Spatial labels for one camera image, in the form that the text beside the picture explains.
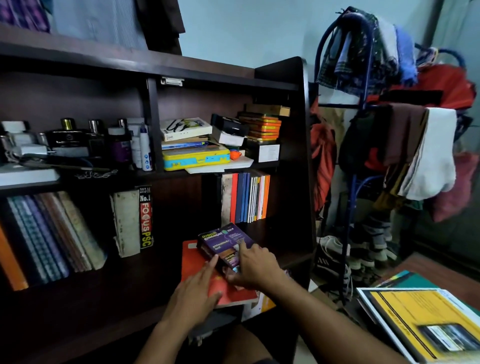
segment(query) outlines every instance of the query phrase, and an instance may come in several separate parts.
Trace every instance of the person's left hand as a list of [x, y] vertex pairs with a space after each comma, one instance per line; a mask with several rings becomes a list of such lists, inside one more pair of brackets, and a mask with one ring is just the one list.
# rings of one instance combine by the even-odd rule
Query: person's left hand
[[168, 321], [185, 332], [205, 321], [222, 297], [222, 292], [208, 297], [208, 286], [217, 261], [218, 256], [215, 255], [197, 274], [180, 282], [168, 302], [162, 321]]

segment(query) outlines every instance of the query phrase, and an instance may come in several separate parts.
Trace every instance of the person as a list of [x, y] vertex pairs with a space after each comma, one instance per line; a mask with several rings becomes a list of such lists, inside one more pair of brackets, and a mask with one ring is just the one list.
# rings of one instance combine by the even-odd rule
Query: person
[[[265, 293], [290, 314], [318, 363], [404, 364], [407, 360], [342, 314], [311, 296], [288, 277], [267, 248], [240, 244], [240, 274], [228, 274], [230, 284]], [[222, 293], [208, 297], [208, 285], [218, 256], [180, 283], [162, 320], [142, 348], [135, 364], [173, 364], [188, 332], [202, 323]], [[276, 363], [256, 336], [235, 328], [226, 345], [224, 364]]]

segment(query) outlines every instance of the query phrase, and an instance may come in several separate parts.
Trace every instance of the white towel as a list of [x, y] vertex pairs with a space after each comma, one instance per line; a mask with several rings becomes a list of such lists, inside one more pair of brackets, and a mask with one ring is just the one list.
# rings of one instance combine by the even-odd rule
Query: white towel
[[450, 191], [456, 173], [453, 160], [453, 139], [456, 111], [427, 108], [428, 120], [415, 157], [398, 194], [420, 201]]
[[380, 38], [384, 44], [385, 56], [387, 61], [392, 61], [398, 69], [398, 48], [396, 44], [395, 26], [389, 23], [381, 16], [375, 16], [378, 20], [378, 30]]

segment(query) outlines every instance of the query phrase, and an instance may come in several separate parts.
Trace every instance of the forearm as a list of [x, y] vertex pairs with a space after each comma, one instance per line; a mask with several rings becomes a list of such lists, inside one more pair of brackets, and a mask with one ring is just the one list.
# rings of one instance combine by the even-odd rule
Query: forearm
[[311, 296], [292, 279], [279, 280], [267, 295], [293, 316], [318, 362], [407, 363], [401, 355]]
[[188, 331], [167, 319], [152, 331], [135, 364], [174, 364]]

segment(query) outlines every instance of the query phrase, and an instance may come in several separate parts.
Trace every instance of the person's right hand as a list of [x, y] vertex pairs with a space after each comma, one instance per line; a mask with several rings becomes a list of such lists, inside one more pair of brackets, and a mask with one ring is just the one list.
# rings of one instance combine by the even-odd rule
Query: person's right hand
[[229, 272], [226, 278], [230, 284], [265, 293], [271, 292], [286, 277], [275, 255], [267, 248], [253, 244], [248, 249], [245, 243], [241, 243], [239, 256], [241, 273]]

